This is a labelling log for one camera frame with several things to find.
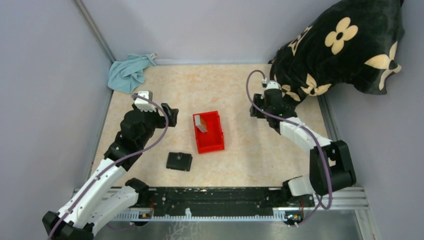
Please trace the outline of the black leather card holder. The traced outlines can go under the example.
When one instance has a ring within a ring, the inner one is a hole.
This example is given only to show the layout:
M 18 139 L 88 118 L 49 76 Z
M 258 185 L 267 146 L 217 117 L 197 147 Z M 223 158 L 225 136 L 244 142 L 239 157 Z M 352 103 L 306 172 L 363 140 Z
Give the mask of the black leather card holder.
M 189 172 L 191 169 L 192 160 L 193 156 L 190 153 L 169 152 L 166 161 L 166 168 Z

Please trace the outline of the red plastic bin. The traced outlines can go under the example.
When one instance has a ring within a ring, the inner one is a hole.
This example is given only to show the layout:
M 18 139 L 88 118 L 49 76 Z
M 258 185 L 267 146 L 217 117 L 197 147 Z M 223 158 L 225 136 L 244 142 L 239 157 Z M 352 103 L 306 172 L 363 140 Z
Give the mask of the red plastic bin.
M 202 133 L 195 127 L 194 115 L 200 115 L 207 124 L 207 132 Z M 197 152 L 206 154 L 225 149 L 224 133 L 218 111 L 195 113 L 192 115 Z

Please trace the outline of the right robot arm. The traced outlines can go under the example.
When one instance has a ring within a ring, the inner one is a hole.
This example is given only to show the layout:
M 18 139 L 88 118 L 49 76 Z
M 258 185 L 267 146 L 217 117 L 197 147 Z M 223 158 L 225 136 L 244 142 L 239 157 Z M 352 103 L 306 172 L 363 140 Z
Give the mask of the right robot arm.
M 331 196 L 335 191 L 356 184 L 357 176 L 345 141 L 333 141 L 311 130 L 284 101 L 280 90 L 255 93 L 249 100 L 251 117 L 265 119 L 279 135 L 308 154 L 309 173 L 282 184 L 281 199 L 284 204 L 295 206 L 301 197 L 312 194 Z

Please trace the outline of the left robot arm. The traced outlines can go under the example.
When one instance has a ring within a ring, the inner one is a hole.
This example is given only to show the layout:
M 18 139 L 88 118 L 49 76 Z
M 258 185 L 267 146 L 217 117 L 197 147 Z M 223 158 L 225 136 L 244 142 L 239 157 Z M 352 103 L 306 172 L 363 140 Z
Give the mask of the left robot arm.
M 156 129 L 177 125 L 179 109 L 162 103 L 153 110 L 134 104 L 120 123 L 120 131 L 104 154 L 97 169 L 81 189 L 58 211 L 48 211 L 42 223 L 50 240 L 92 240 L 103 226 L 123 210 L 138 206 L 153 207 L 150 187 L 132 178 L 107 200 L 105 194 L 125 175 L 148 149 Z

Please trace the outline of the stack of credit cards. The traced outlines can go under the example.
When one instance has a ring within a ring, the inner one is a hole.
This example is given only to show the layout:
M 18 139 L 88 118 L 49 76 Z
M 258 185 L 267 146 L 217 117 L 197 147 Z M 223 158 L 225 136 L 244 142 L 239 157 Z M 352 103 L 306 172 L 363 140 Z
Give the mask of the stack of credit cards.
M 199 114 L 194 115 L 194 125 L 201 133 L 208 132 L 207 123 Z

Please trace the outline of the light blue cloth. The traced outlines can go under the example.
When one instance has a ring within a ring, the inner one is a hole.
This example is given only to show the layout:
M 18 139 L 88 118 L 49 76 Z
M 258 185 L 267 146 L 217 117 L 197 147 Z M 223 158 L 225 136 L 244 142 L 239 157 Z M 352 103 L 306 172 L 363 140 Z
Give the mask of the light blue cloth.
M 144 70 L 156 66 L 157 52 L 150 54 L 129 54 L 124 61 L 115 61 L 109 69 L 107 86 L 125 94 L 131 94 L 146 80 Z

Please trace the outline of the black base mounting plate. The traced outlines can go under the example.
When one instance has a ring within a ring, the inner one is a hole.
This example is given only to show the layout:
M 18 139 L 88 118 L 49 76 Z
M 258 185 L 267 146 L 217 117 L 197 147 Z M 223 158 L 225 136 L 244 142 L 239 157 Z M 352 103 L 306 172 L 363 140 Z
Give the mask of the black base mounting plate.
M 155 217 L 271 216 L 276 208 L 314 207 L 312 195 L 289 199 L 280 187 L 154 187 L 136 208 L 153 208 Z

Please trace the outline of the black floral blanket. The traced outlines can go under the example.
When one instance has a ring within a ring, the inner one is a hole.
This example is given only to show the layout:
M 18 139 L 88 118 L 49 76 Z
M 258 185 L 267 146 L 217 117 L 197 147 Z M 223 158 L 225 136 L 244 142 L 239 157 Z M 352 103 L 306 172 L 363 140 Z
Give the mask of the black floral blanket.
M 399 73 L 395 56 L 404 36 L 401 0 L 341 0 L 326 9 L 270 61 L 283 100 L 297 106 L 335 85 L 385 95 Z

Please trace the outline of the aluminium front rail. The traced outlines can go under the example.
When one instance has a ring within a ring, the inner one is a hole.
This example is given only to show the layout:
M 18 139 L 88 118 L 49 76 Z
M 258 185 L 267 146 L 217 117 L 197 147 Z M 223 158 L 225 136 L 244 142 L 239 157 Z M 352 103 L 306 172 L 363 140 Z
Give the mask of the aluminium front rail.
M 281 221 L 299 225 L 311 213 L 365 210 L 365 192 L 358 187 L 332 196 L 311 194 L 283 198 L 279 187 L 151 187 L 137 193 L 129 186 L 113 187 L 93 202 L 80 201 L 70 216 L 79 224 L 129 222 L 249 222 Z

